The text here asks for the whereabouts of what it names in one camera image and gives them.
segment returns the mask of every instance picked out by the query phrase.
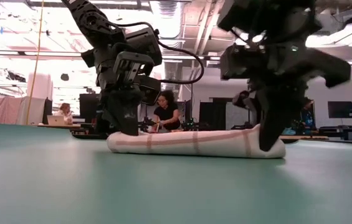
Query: wall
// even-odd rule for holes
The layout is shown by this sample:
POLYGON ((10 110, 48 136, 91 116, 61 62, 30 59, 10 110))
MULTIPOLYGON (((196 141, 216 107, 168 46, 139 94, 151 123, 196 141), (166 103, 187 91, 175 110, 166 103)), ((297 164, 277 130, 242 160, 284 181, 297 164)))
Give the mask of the wall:
MULTIPOLYGON (((190 74, 190 68, 183 68, 183 74, 190 74)), ((328 101, 352 101, 352 81, 344 85, 328 89, 322 78, 308 83, 307 97, 315 101, 315 117, 317 126, 352 125, 352 119, 328 118, 328 101)), ((193 86, 193 116, 199 120, 199 102, 210 102, 213 97, 230 97, 246 90, 246 80, 220 81, 220 71, 216 68, 205 69, 202 80, 193 86)), ((189 99, 190 92, 181 87, 180 100, 189 99)))

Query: rope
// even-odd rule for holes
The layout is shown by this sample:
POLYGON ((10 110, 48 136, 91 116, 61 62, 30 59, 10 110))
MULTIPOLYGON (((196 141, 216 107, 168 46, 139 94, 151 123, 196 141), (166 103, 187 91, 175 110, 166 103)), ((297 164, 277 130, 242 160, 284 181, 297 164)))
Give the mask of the rope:
POLYGON ((42 30, 42 25, 43 25, 43 8, 44 8, 44 0, 41 1, 40 27, 39 27, 39 42, 38 42, 38 44, 37 44, 36 64, 34 65, 34 73, 33 73, 33 80, 32 80, 31 96, 30 96, 30 99, 29 99, 29 104, 28 104, 28 106, 27 106, 26 125, 29 124, 29 113, 30 113, 30 111, 31 111, 31 104, 32 104, 32 97, 33 97, 33 90, 34 90, 34 82, 35 82, 35 80, 36 80, 37 64, 38 64, 38 62, 39 62, 41 30, 42 30))

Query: green table surface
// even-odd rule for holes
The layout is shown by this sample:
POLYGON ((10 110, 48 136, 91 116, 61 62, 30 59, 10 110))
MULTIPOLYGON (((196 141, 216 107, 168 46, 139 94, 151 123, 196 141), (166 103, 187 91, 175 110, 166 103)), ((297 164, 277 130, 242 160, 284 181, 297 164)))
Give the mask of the green table surface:
POLYGON ((112 154, 68 130, 0 125, 0 224, 352 223, 352 144, 285 159, 112 154))

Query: laptop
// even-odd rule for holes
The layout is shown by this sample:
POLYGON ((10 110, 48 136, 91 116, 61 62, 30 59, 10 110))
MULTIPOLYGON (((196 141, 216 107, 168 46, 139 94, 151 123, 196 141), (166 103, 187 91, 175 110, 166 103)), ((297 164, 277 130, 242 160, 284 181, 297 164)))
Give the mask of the laptop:
POLYGON ((53 116, 47 115, 47 120, 51 126, 65 126, 65 121, 63 116, 53 116))

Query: white towel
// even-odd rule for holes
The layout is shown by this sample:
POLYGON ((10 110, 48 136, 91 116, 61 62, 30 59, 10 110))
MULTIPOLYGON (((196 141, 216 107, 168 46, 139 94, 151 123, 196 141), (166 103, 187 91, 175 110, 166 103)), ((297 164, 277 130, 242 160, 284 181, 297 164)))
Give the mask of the white towel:
POLYGON ((231 131, 184 131, 140 136, 113 133, 107 144, 114 153, 283 158, 285 145, 280 139, 268 152, 260 150, 259 129, 258 124, 253 129, 231 131))

